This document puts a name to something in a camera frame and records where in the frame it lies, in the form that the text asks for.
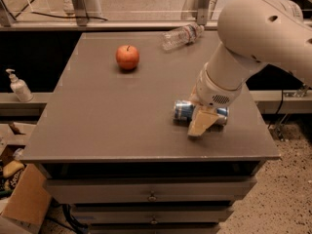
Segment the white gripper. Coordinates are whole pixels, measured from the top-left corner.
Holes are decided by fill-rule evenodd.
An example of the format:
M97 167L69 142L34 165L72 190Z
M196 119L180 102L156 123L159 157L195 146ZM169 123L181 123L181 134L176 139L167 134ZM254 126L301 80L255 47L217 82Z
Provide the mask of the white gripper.
M200 137L217 121L216 108L229 106L242 91L242 87L237 90L221 88L209 76L208 70L209 64L206 63L200 71L196 85L189 96L192 103L206 105L195 106L187 132L190 137Z

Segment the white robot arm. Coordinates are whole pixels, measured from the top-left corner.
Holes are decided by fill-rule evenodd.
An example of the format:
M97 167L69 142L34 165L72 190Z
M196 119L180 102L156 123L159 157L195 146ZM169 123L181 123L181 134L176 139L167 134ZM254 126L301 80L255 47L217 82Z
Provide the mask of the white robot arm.
M215 123L216 110L229 106L243 84L268 64L312 85L312 27L303 22L293 1L230 1L218 17L217 34L220 43L190 96L195 104L191 137L201 136Z

